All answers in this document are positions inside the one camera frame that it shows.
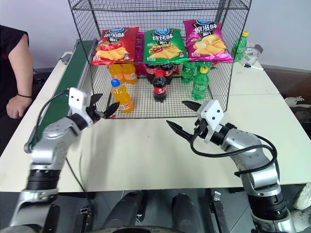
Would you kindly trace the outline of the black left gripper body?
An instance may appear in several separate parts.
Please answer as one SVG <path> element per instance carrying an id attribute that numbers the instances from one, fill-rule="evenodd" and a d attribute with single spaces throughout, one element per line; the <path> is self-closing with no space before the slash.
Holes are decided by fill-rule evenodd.
<path id="1" fill-rule="evenodd" d="M 94 104 L 86 108 L 86 113 L 93 122 L 97 122 L 102 118 L 102 112 L 99 112 Z"/>

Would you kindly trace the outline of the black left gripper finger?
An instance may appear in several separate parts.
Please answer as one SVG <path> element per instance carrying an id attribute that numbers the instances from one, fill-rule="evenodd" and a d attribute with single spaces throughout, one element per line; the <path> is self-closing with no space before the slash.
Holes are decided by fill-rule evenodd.
<path id="1" fill-rule="evenodd" d="M 108 108 L 104 112 L 102 112 L 101 118 L 105 119 L 111 118 L 114 115 L 114 113 L 118 110 L 119 105 L 120 105 L 119 102 L 115 102 L 112 105 L 109 105 Z"/>
<path id="2" fill-rule="evenodd" d="M 96 107 L 96 103 L 100 100 L 100 98 L 102 97 L 102 94 L 94 94 L 91 96 L 90 98 L 90 108 L 92 110 L 96 110 L 97 107 Z"/>

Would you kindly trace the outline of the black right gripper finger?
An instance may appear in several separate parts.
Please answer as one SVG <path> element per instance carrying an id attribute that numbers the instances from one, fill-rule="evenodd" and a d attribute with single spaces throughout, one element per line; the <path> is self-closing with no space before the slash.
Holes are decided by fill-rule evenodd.
<path id="1" fill-rule="evenodd" d="M 199 110 L 199 108 L 201 107 L 200 103 L 197 102 L 193 102 L 193 101 L 189 101 L 189 100 L 184 100 L 182 101 L 182 103 L 187 106 L 189 109 L 197 112 Z"/>
<path id="2" fill-rule="evenodd" d="M 179 136 L 181 136 L 182 138 L 186 139 L 188 142 L 193 141 L 193 135 L 190 134 L 190 133 L 188 133 L 188 132 L 186 132 L 185 130 L 183 130 L 183 128 L 182 128 L 180 125 L 178 125 L 178 124 L 176 124 L 176 123 L 174 123 L 174 122 L 172 122 L 172 121 L 169 121 L 169 120 L 167 120 L 166 122 L 167 122 L 167 124 L 169 125 L 169 127 L 170 127 L 177 135 L 179 135 Z"/>

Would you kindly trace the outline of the person bare hand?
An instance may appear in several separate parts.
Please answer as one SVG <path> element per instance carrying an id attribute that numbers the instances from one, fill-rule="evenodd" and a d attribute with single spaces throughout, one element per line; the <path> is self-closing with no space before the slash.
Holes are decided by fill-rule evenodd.
<path id="1" fill-rule="evenodd" d="M 6 111 L 10 118 L 19 119 L 24 116 L 25 110 L 31 105 L 32 99 L 16 95 L 6 105 Z"/>

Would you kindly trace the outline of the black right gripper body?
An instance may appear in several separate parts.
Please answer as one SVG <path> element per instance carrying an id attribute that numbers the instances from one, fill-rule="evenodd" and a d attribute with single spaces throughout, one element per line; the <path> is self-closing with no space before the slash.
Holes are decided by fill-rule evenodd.
<path id="1" fill-rule="evenodd" d="M 208 133 L 207 126 L 208 123 L 205 119 L 197 119 L 195 122 L 194 134 L 202 139 L 205 139 Z"/>

